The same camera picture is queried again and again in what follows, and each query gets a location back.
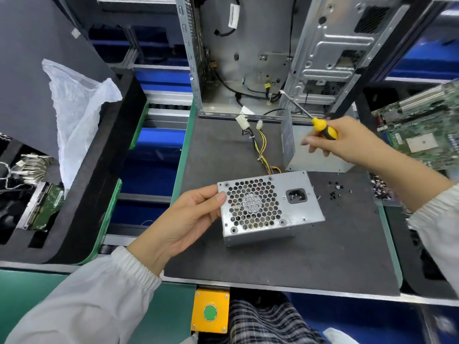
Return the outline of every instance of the silver metal box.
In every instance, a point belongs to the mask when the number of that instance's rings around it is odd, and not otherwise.
[[[244,178],[218,183],[226,246],[293,236],[325,220],[306,172]]]

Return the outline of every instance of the elastic cuff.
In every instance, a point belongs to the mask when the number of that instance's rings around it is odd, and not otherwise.
[[[112,252],[112,259],[129,279],[132,279],[147,291],[153,292],[161,284],[161,279],[150,272],[124,246],[118,246]]]
[[[409,219],[413,229],[422,229],[438,219],[443,214],[459,207],[459,184],[440,193],[422,208],[417,210]]]

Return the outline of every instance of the white connector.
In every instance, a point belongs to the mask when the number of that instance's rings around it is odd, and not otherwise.
[[[236,117],[236,121],[238,122],[239,127],[241,127],[242,130],[250,128],[250,124],[247,121],[247,117],[245,115],[238,115]]]

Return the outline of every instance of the workbench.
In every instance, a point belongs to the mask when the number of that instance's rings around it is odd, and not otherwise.
[[[280,124],[264,123],[263,131],[268,140],[264,154],[270,164],[279,166]],[[236,121],[200,118],[192,110],[173,201],[190,189],[265,172]],[[169,262],[165,278],[294,292],[399,295],[397,259],[393,252],[391,255],[390,234],[382,225],[368,173],[308,175],[320,196],[324,222],[295,237],[226,248],[217,220],[194,245]],[[337,190],[335,182],[344,188]],[[330,200],[332,191],[341,196]]]

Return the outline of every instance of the white cloth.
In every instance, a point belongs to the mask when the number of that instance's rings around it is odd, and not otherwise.
[[[459,294],[459,184],[425,204],[410,224]],[[118,247],[64,280],[20,320],[5,344],[124,344],[160,283]]]
[[[5,344],[124,344],[161,279],[124,247],[78,268],[16,325]]]

